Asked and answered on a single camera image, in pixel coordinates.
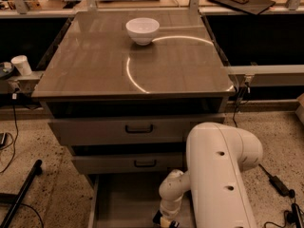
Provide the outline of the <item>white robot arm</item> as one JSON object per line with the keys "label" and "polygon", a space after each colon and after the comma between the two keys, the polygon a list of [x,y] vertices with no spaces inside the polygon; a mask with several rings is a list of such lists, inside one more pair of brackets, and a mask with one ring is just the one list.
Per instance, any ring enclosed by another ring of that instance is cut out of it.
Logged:
{"label": "white robot arm", "polygon": [[161,228],[170,228],[183,194],[192,195],[197,228],[257,228],[241,173],[258,166],[260,140],[221,123],[200,123],[186,141],[187,170],[173,170],[161,183]]}

